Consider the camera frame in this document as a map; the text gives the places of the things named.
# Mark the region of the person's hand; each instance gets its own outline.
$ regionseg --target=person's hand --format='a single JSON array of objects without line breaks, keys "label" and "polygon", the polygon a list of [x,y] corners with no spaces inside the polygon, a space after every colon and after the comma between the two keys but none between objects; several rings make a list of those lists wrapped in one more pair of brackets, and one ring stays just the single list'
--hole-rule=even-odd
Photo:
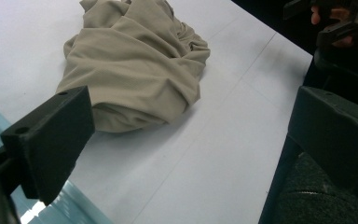
[{"label": "person's hand", "polygon": [[[312,24],[318,24],[321,21],[321,16],[319,15],[319,7],[314,6],[310,9],[312,11],[312,16],[310,17],[310,22]],[[333,8],[331,10],[330,19],[345,21],[350,16],[350,12],[343,7]],[[346,36],[337,42],[333,43],[333,46],[338,48],[348,48],[353,46],[353,36]]]}]

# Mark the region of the white tabletop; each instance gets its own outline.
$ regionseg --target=white tabletop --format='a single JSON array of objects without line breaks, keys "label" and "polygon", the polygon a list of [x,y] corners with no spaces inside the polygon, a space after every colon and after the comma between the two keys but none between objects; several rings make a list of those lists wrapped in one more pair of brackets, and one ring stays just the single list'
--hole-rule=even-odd
[{"label": "white tabletop", "polygon": [[[208,41],[201,99],[172,125],[96,133],[71,180],[114,223],[257,223],[311,56],[228,0],[169,0]],[[0,0],[0,112],[51,97],[78,1]]]}]

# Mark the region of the table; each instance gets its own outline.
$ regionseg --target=table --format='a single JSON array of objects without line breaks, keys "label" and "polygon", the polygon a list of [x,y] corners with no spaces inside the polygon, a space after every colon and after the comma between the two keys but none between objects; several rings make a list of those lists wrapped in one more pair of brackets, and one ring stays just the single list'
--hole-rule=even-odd
[{"label": "table", "polygon": [[[257,223],[311,55],[228,0],[169,0],[210,45],[181,118],[96,133],[71,181],[114,223]],[[77,1],[0,0],[0,112],[15,122],[62,78]]]}]

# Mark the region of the fabric fold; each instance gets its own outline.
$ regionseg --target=fabric fold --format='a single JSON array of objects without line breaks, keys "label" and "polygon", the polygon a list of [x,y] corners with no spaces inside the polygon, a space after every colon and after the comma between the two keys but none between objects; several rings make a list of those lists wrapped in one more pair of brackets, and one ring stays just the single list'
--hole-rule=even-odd
[{"label": "fabric fold", "polygon": [[96,129],[173,122],[200,98],[207,43],[164,0],[83,0],[84,28],[64,45],[57,92],[88,86]]}]

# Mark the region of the beige cloth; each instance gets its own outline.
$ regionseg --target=beige cloth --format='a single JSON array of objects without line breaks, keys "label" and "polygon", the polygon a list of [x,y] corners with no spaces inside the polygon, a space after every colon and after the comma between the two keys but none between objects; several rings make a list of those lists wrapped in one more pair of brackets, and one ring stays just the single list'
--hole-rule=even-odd
[{"label": "beige cloth", "polygon": [[57,92],[89,86],[97,130],[172,122],[200,98],[210,50],[164,0],[83,0],[84,29],[64,45]]}]

